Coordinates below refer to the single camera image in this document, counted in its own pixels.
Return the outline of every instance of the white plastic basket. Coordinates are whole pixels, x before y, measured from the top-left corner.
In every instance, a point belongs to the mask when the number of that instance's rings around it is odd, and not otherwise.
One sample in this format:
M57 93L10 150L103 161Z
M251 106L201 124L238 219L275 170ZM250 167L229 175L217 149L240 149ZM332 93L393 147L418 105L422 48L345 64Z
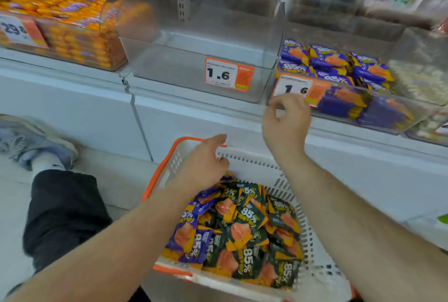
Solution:
M154 189L160 190L164 188L166 182L176 175L182 160L201 141L201 139L191 137L183 137L176 140L168 156L157 168L143 196L143 200L146 200ZM349 282L324 250L313 228L309 226L296 196L291 191L288 180L274 159L232 146L221 146L216 153L217 157L226 157L229 160L229 170L235 174L238 180L262 184L268 188L267 191L270 195L290 202L296 209L305 259L301 263L294 287L291 290L262 287L197 270L189 267L187 264L164 257L159 257L156 265L154 265L154 269L171 273L184 280L260 302L282 300L347 302L350 300L352 293Z

